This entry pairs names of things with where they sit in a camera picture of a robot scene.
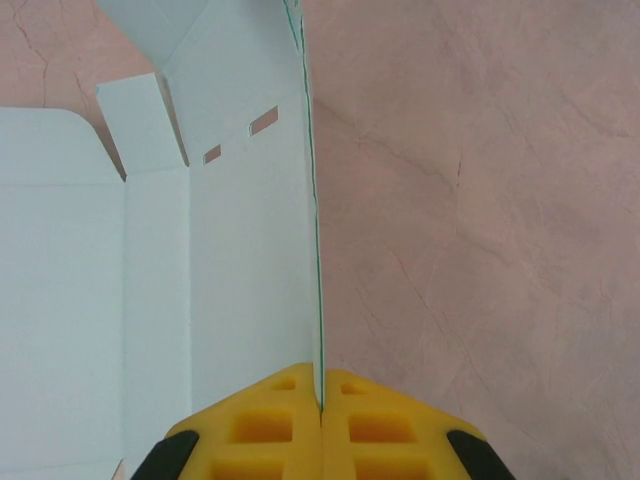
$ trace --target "white paperboard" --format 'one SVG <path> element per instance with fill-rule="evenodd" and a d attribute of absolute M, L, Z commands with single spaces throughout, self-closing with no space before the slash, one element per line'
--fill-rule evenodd
<path fill-rule="evenodd" d="M 99 3 L 170 98 L 152 74 L 99 87 L 126 183 L 80 117 L 0 109 L 1 480 L 130 475 L 173 423 L 297 362 L 322 403 L 300 7 Z"/>

